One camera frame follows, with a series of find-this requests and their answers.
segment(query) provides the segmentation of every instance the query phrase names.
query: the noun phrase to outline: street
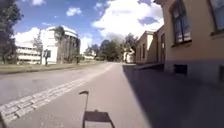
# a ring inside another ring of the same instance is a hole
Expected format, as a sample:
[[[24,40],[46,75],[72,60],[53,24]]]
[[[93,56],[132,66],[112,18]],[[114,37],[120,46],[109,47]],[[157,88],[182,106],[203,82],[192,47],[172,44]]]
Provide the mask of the street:
[[[223,88],[152,69],[137,70],[134,65],[104,63],[78,70],[15,74],[0,79],[1,104],[35,97],[36,93],[47,95],[51,90],[47,93],[46,90],[58,86],[62,91],[68,88],[63,93],[54,90],[52,95],[57,95],[54,100],[45,98],[46,104],[16,115],[8,123],[10,128],[224,126]]]

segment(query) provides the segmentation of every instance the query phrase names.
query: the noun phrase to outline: tree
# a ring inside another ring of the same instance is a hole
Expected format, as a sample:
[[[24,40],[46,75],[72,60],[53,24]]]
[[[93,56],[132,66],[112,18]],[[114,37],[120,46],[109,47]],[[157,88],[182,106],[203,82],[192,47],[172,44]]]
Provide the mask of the tree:
[[[104,40],[100,46],[100,57],[108,61],[117,61],[119,53],[114,41]]]
[[[37,38],[34,38],[33,46],[36,48],[36,51],[40,53],[40,64],[42,64],[42,56],[43,56],[43,43],[41,40],[41,30],[39,31]]]
[[[88,46],[88,48],[84,52],[84,55],[91,56],[92,55],[92,48]]]
[[[0,53],[4,63],[15,63],[17,60],[13,26],[22,17],[16,0],[0,1]]]
[[[134,51],[136,51],[137,43],[138,43],[138,37],[134,37],[133,34],[129,33],[125,37],[124,47],[127,50],[133,49]]]
[[[58,26],[54,29],[55,39],[58,41],[58,55],[60,56],[60,63],[64,63],[64,39],[65,30],[62,26]]]
[[[126,37],[125,37],[125,42],[123,45],[123,49],[126,52],[125,54],[125,62],[127,62],[127,53],[133,53],[133,55],[136,54],[136,47],[138,44],[138,37],[134,37],[133,34],[129,33]]]
[[[94,44],[91,46],[92,51],[96,54],[95,57],[99,56],[99,46],[97,44]]]

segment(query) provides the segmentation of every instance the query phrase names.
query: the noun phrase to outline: roof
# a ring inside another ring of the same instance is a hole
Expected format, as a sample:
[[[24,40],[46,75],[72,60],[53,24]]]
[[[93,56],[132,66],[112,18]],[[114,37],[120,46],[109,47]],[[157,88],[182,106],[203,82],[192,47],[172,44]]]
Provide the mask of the roof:
[[[57,27],[57,26],[51,26],[51,27],[47,28],[46,31],[54,30],[56,27]],[[62,27],[63,27],[63,29],[64,29],[66,35],[69,35],[69,36],[75,36],[76,38],[78,38],[78,37],[77,37],[77,33],[76,33],[75,30],[72,30],[72,29],[70,29],[70,28],[68,28],[68,27],[66,27],[66,26],[64,26],[64,25],[62,25]]]
[[[57,27],[57,26],[51,26],[51,27],[47,28],[46,30],[47,30],[47,31],[50,31],[50,30],[55,29],[56,27]],[[70,28],[68,28],[68,27],[66,27],[66,26],[64,26],[64,25],[63,25],[62,27],[64,28],[65,32],[67,31],[67,32],[71,32],[71,33],[73,33],[73,34],[77,34],[75,30],[72,30],[72,29],[70,29]]]

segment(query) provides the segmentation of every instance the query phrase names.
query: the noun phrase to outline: building facade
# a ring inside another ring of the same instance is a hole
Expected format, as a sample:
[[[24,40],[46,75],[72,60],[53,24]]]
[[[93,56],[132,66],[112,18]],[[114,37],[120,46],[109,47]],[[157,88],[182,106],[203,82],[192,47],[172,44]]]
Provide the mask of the building facade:
[[[224,82],[224,1],[155,0],[163,9],[168,72]]]
[[[64,43],[63,46],[61,46],[64,49],[64,62],[71,63],[71,61],[74,61],[74,56],[80,52],[80,39],[74,30],[69,29],[66,26],[62,27],[65,31]],[[44,51],[48,50],[50,53],[49,58],[47,59],[48,64],[57,64],[61,57],[58,51],[58,41],[54,36],[55,28],[56,27],[47,28],[44,35],[43,49]],[[42,62],[42,64],[45,64],[45,58],[42,59]]]
[[[136,63],[161,63],[165,61],[164,28],[156,32],[145,31],[136,47]]]
[[[40,64],[40,52],[32,42],[16,43],[18,64]]]

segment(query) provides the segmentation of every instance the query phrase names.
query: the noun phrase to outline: grass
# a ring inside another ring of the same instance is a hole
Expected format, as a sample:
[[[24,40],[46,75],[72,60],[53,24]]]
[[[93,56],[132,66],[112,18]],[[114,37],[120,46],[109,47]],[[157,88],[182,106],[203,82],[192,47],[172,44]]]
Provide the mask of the grass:
[[[0,65],[0,74],[14,74],[24,72],[40,72],[60,69],[76,69],[86,66],[96,65],[103,62],[100,61],[82,61],[76,64],[55,64],[55,65]]]

